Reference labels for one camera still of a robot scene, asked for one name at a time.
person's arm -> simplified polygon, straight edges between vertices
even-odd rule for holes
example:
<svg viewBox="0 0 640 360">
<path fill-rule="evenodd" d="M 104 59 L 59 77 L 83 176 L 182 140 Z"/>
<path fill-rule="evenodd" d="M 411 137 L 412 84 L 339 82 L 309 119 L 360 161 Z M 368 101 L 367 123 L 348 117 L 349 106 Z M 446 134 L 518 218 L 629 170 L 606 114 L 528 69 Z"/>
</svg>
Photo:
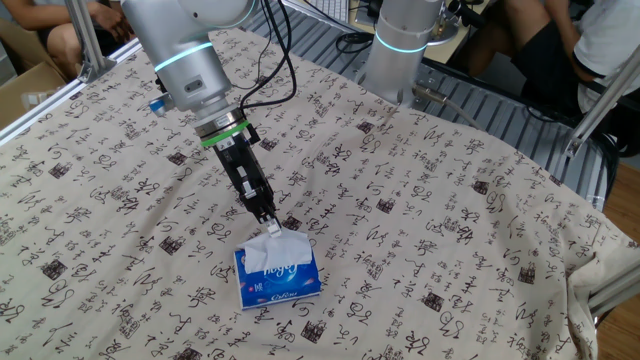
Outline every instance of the person's arm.
<svg viewBox="0 0 640 360">
<path fill-rule="evenodd" d="M 40 30 L 71 22 L 66 6 L 38 5 L 33 0 L 2 0 L 25 30 Z"/>
<path fill-rule="evenodd" d="M 593 81 L 595 76 L 590 75 L 584 71 L 573 58 L 573 50 L 576 44 L 580 40 L 580 33 L 573 25 L 573 21 L 569 16 L 569 4 L 566 0 L 547 0 L 544 2 L 544 6 L 549 12 L 549 15 L 555 21 L 560 32 L 562 39 L 562 45 L 564 47 L 565 54 L 569 57 L 573 71 L 578 75 L 580 79 L 586 82 Z"/>
<path fill-rule="evenodd" d="M 25 30 L 39 30 L 71 22 L 69 11 L 61 5 L 35 5 L 33 0 L 2 0 L 14 19 Z M 89 15 L 118 42 L 125 42 L 133 32 L 123 15 L 97 2 L 87 3 Z"/>
</svg>

table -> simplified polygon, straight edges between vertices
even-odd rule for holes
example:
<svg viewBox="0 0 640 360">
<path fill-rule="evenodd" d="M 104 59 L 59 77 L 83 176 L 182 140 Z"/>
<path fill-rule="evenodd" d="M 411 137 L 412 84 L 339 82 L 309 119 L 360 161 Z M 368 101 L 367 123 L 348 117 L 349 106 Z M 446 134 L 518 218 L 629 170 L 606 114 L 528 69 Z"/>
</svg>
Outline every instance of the table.
<svg viewBox="0 0 640 360">
<path fill-rule="evenodd" d="M 232 83 L 250 83 L 265 40 L 211 37 Z M 281 56 L 270 50 L 266 72 Z M 193 117 L 153 118 L 138 52 L 0 148 L 3 358 L 597 351 L 581 305 L 637 256 L 628 237 L 490 135 L 292 60 L 298 96 L 249 117 L 283 225 L 312 239 L 322 294 L 239 310 L 231 253 L 260 229 Z M 258 98 L 289 81 L 280 73 Z"/>
</svg>

person's leg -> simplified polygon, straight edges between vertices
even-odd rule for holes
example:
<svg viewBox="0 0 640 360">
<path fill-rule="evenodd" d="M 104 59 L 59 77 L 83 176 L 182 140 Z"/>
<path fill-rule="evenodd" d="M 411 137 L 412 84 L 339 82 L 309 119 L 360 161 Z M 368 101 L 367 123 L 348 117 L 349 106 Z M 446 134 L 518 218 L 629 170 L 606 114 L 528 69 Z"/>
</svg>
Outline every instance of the person's leg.
<svg viewBox="0 0 640 360">
<path fill-rule="evenodd" d="M 496 52 L 513 57 L 515 51 L 514 39 L 509 31 L 495 22 L 488 22 L 473 34 L 451 65 L 475 77 L 489 67 Z"/>
<path fill-rule="evenodd" d="M 73 24 L 59 25 L 51 30 L 47 51 L 68 79 L 78 76 L 76 64 L 82 64 L 82 46 Z"/>
<path fill-rule="evenodd" d="M 482 74 L 496 52 L 513 58 L 551 21 L 539 0 L 500 0 L 487 11 L 487 24 L 476 31 L 451 62 L 471 76 Z"/>
<path fill-rule="evenodd" d="M 540 0 L 503 0 L 502 5 L 518 51 L 551 21 Z"/>
</svg>

green ring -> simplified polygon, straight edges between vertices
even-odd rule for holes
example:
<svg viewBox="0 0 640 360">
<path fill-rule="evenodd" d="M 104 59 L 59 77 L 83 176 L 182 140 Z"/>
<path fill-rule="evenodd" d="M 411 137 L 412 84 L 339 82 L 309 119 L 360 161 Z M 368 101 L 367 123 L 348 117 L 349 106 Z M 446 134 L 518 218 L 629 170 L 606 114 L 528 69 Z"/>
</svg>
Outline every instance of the green ring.
<svg viewBox="0 0 640 360">
<path fill-rule="evenodd" d="M 240 131 L 244 130 L 244 128 L 246 128 L 247 126 L 249 126 L 249 121 L 245 121 L 242 124 L 234 127 L 233 129 L 231 129 L 229 131 L 225 131 L 225 132 L 223 132 L 222 134 L 220 134 L 220 135 L 218 135 L 216 137 L 213 137 L 213 138 L 211 138 L 211 139 L 209 139 L 207 141 L 201 142 L 200 144 L 202 145 L 202 147 L 215 145 L 215 143 L 217 143 L 217 142 L 219 142 L 221 140 L 224 140 L 224 139 L 228 138 L 229 136 L 231 136 L 231 135 L 233 135 L 233 134 L 235 134 L 237 132 L 240 132 Z"/>
</svg>

blue led ring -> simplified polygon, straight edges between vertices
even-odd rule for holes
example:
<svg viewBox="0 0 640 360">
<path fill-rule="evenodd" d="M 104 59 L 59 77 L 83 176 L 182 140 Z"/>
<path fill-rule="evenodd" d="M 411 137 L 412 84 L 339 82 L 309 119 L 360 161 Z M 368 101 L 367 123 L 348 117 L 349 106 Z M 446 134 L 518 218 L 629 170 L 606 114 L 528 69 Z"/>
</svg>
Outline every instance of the blue led ring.
<svg viewBox="0 0 640 360">
<path fill-rule="evenodd" d="M 171 63 L 174 63 L 174 62 L 182 59 L 185 56 L 191 55 L 196 51 L 200 51 L 200 50 L 206 49 L 208 47 L 213 47 L 213 44 L 212 43 L 205 43 L 205 44 L 193 47 L 193 48 L 191 48 L 189 50 L 185 50 L 185 51 L 181 52 L 180 54 L 178 54 L 176 56 L 173 56 L 172 58 L 170 58 L 168 60 L 163 61 L 160 65 L 156 66 L 155 70 L 156 70 L 156 72 L 158 72 L 158 71 L 162 70 L 162 68 L 164 68 L 165 66 L 168 66 Z"/>
<path fill-rule="evenodd" d="M 389 49 L 393 50 L 393 51 L 397 51 L 400 53 L 405 53 L 405 54 L 411 54 L 411 53 L 416 53 L 419 51 L 424 51 L 424 49 L 427 48 L 428 44 L 425 44 L 423 47 L 419 48 L 419 49 L 413 49 L 413 50 L 405 50 L 405 49 L 399 49 L 397 47 L 393 47 L 389 44 L 387 44 L 386 42 L 384 42 L 384 40 L 382 40 L 382 38 L 380 38 L 380 35 L 378 35 L 378 33 L 376 32 L 376 37 L 378 38 L 378 41 L 380 41 L 380 43 L 386 47 L 388 47 Z"/>
</svg>

